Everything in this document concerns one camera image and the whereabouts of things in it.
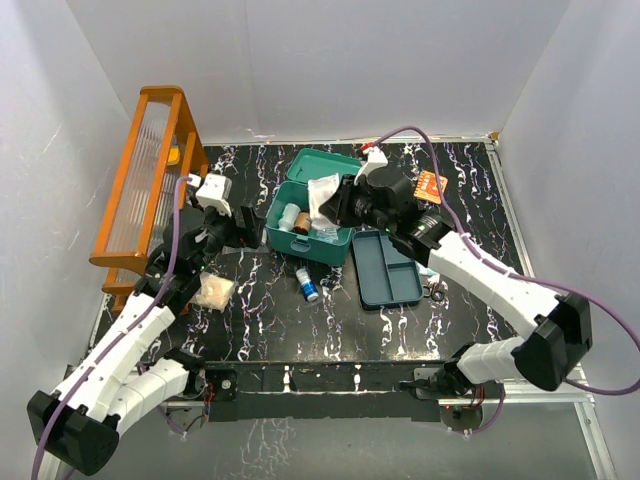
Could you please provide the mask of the blue cotton swab packet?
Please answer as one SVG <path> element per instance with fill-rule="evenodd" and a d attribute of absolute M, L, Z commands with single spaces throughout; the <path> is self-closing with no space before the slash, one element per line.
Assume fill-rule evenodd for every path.
<path fill-rule="evenodd" d="M 329 227 L 325 229 L 314 229 L 313 233 L 315 235 L 315 238 L 319 241 L 332 244 L 332 245 L 338 245 L 341 243 L 340 229 L 337 227 Z"/>

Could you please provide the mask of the amber bottle orange label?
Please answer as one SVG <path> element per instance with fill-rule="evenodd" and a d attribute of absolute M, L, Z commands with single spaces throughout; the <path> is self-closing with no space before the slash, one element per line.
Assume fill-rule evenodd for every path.
<path fill-rule="evenodd" d="M 307 211 L 301 211 L 292 228 L 292 232 L 298 235 L 308 236 L 312 230 L 311 217 Z"/>

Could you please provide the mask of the white plastic medicine bottle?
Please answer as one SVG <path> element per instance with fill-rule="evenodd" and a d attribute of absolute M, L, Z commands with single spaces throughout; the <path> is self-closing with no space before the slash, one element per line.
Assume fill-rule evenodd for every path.
<path fill-rule="evenodd" d="M 290 232 L 296 223 L 300 214 L 300 207 L 294 203 L 287 203 L 283 209 L 282 215 L 278 220 L 278 229 Z"/>

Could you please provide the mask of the small white blue bottle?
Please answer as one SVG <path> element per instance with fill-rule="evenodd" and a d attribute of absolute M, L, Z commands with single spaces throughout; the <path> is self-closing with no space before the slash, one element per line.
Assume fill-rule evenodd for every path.
<path fill-rule="evenodd" d="M 299 268 L 295 272 L 296 278 L 300 284 L 301 291 L 305 300 L 309 303 L 319 299 L 318 290 L 312 281 L 310 274 L 306 268 Z"/>

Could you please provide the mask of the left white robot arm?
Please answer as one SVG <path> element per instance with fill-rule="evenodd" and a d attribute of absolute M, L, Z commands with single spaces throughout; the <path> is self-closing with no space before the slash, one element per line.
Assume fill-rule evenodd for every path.
<path fill-rule="evenodd" d="M 121 436 L 164 400 L 204 392 L 202 361 L 177 349 L 136 379 L 128 377 L 200 289 L 208 262 L 226 247 L 259 247 L 263 229 L 263 219 L 246 205 L 229 216 L 212 207 L 174 210 L 108 332 L 53 392 L 39 390 L 29 400 L 37 442 L 32 478 L 38 478 L 45 454 L 91 476 L 106 465 Z"/>

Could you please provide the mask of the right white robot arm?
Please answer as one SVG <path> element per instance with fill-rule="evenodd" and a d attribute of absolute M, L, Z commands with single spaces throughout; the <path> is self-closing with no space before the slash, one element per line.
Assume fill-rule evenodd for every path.
<path fill-rule="evenodd" d="M 591 348 L 584 297 L 518 280 L 450 220 L 422 206 L 401 174 L 345 175 L 332 194 L 313 201 L 311 214 L 339 227 L 386 233 L 401 254 L 464 287 L 514 329 L 507 340 L 463 345 L 430 377 L 411 382 L 414 389 L 466 397 L 486 382 L 513 379 L 554 391 Z"/>

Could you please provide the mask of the green medicine box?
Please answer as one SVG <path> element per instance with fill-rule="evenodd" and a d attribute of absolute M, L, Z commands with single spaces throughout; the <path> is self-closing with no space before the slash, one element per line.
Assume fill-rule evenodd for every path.
<path fill-rule="evenodd" d="M 267 213 L 266 232 L 272 249 L 329 266 L 343 265 L 354 230 L 319 221 L 308 186 L 325 177 L 354 175 L 360 167 L 356 158 L 302 149 Z"/>

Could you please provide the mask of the clear bag cotton balls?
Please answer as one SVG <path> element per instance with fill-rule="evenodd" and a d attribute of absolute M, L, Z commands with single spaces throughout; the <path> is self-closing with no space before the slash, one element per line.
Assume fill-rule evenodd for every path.
<path fill-rule="evenodd" d="M 222 312 L 229 304 L 235 289 L 235 281 L 203 272 L 200 275 L 200 287 L 191 302 L 203 308 Z"/>

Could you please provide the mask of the dark blue divided tray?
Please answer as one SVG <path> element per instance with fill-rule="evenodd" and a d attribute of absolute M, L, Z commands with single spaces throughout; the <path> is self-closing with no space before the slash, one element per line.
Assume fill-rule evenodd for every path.
<path fill-rule="evenodd" d="M 378 230 L 354 234 L 353 257 L 365 310 L 417 305 L 423 287 L 414 260 L 401 254 L 389 237 Z"/>

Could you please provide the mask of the orange patterned card packet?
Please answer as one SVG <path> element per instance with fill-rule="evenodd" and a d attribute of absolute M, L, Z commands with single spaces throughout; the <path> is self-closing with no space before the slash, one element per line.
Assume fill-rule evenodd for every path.
<path fill-rule="evenodd" d="M 447 184 L 448 179 L 441 176 L 440 186 L 437 186 L 435 173 L 423 170 L 418 176 L 413 196 L 416 199 L 440 205 L 442 203 L 441 193 L 445 191 Z"/>

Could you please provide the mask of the yellow item on rack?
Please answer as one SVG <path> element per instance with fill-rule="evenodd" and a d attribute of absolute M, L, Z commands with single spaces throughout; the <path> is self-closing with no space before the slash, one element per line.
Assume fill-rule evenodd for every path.
<path fill-rule="evenodd" d="M 177 145 L 172 146 L 168 154 L 167 165 L 168 166 L 178 165 L 180 163 L 180 160 L 181 160 L 180 147 Z"/>

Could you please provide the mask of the orange wooden rack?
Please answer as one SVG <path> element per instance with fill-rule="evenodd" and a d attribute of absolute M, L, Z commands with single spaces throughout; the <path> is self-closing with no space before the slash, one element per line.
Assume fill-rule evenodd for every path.
<path fill-rule="evenodd" d="M 168 166 L 172 146 L 181 160 Z M 102 291 L 118 314 L 144 272 L 149 253 L 170 223 L 181 176 L 203 176 L 208 160 L 182 88 L 145 86 L 137 107 L 89 262 L 107 270 Z"/>

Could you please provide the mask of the small scissors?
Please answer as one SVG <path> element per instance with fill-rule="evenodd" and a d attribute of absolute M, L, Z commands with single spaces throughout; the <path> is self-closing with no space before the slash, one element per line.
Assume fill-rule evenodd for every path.
<path fill-rule="evenodd" d="M 423 297 L 428 298 L 434 302 L 443 302 L 446 296 L 446 291 L 443 289 L 440 281 L 432 281 L 423 285 Z"/>

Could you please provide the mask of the black front mounting rail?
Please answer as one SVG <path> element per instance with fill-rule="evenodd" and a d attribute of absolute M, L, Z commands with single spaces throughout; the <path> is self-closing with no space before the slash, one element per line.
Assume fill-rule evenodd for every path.
<path fill-rule="evenodd" d="M 499 387 L 456 392 L 435 379 L 442 361 L 210 361 L 210 419 L 408 418 L 438 422 L 449 407 L 487 405 Z"/>

